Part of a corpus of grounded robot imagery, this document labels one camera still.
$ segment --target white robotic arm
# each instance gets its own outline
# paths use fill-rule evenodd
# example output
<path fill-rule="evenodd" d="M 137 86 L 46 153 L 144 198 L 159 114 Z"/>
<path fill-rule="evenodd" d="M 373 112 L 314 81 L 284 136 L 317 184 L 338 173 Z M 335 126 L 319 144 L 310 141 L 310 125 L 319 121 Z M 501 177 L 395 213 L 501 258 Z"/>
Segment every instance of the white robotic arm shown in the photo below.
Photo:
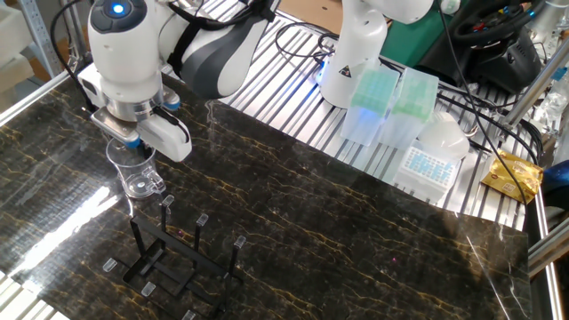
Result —
<path fill-rule="evenodd" d="M 388 34 L 384 15 L 409 24 L 427 14 L 432 4 L 433 0 L 343 0 L 340 39 L 320 80 L 323 97 L 336 107 L 348 108 L 364 64 L 380 57 Z"/>
<path fill-rule="evenodd" d="M 235 18 L 223 23 L 197 18 L 196 7 L 185 7 L 183 0 L 97 0 L 88 29 L 94 63 L 79 74 L 100 108 L 93 122 L 127 146 L 143 140 L 182 161 L 191 152 L 191 138 L 164 109 L 175 110 L 180 101 L 162 85 L 162 61 L 198 96 L 232 94 L 243 84 L 279 2 L 241 1 Z M 164 91 L 173 99 L 164 101 Z"/>
<path fill-rule="evenodd" d="M 433 0 L 344 0 L 344 22 L 321 92 L 347 108 L 357 85 L 357 67 L 378 59 L 387 34 L 383 13 L 403 23 L 420 19 Z M 240 0 L 234 17 L 199 17 L 186 0 L 97 0 L 89 18 L 94 63 L 79 79 L 100 109 L 92 120 L 128 146 L 143 140 L 182 161 L 192 149 L 188 128 L 167 109 L 180 105 L 162 85 L 167 61 L 189 89 L 207 99 L 237 91 L 253 53 L 280 0 Z M 164 100 L 164 94 L 170 99 Z"/>

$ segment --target warning label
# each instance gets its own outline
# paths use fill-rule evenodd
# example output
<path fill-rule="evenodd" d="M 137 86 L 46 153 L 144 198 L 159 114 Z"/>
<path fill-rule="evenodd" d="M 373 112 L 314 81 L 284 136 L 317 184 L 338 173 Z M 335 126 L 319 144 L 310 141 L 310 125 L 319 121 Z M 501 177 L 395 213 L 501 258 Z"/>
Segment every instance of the warning label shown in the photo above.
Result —
<path fill-rule="evenodd" d="M 352 73 L 349 72 L 349 66 L 346 66 L 342 70 L 340 70 L 340 74 L 343 76 L 352 77 Z"/>

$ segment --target white container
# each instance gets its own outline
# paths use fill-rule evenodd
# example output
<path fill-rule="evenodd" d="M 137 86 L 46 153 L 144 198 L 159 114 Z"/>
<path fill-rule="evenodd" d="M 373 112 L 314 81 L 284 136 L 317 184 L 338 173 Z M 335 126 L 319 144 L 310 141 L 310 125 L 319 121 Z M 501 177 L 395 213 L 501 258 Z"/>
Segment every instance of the white container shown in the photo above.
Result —
<path fill-rule="evenodd" d="M 407 68 L 393 96 L 378 141 L 405 150 L 411 146 L 430 118 L 437 102 L 438 78 Z"/>
<path fill-rule="evenodd" d="M 393 182 L 413 191 L 413 196 L 431 203 L 439 201 L 450 190 L 461 161 L 436 152 L 415 140 L 407 149 Z"/>
<path fill-rule="evenodd" d="M 364 71 L 341 128 L 341 137 L 364 146 L 372 144 L 399 80 L 399 73 L 384 67 Z"/>
<path fill-rule="evenodd" d="M 0 5 L 0 68 L 32 43 L 21 11 Z"/>

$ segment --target metal rack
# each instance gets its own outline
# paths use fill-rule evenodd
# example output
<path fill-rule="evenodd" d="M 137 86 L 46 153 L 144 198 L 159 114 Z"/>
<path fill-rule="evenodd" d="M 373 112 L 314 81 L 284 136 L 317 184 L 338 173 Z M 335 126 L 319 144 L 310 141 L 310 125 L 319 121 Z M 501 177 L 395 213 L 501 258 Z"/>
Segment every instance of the metal rack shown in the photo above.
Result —
<path fill-rule="evenodd" d="M 26 22 L 28 23 L 29 31 L 37 46 L 37 50 L 34 50 L 34 52 L 50 77 L 54 78 L 61 73 L 63 69 L 53 49 L 49 31 L 45 26 L 39 8 L 37 8 L 36 0 L 18 0 L 18 4 L 20 4 Z"/>

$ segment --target marble tabletop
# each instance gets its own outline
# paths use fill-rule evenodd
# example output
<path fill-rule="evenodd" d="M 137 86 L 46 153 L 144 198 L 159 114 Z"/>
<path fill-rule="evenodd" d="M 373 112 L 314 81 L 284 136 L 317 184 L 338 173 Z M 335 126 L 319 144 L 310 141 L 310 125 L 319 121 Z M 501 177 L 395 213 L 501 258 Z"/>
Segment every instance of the marble tabletop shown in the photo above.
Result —
<path fill-rule="evenodd" d="M 182 84 L 178 117 L 194 150 L 157 158 L 175 196 L 168 231 L 244 279 L 223 319 L 526 319 L 527 236 L 446 212 Z M 130 200 L 106 140 L 68 81 L 0 127 L 0 271 L 70 319 L 181 319 L 208 306 L 187 293 L 140 295 L 129 220 L 159 223 L 159 197 Z M 164 263 L 191 261 L 168 252 Z M 163 276 L 152 274 L 153 282 Z M 202 279 L 215 294 L 216 279 Z"/>

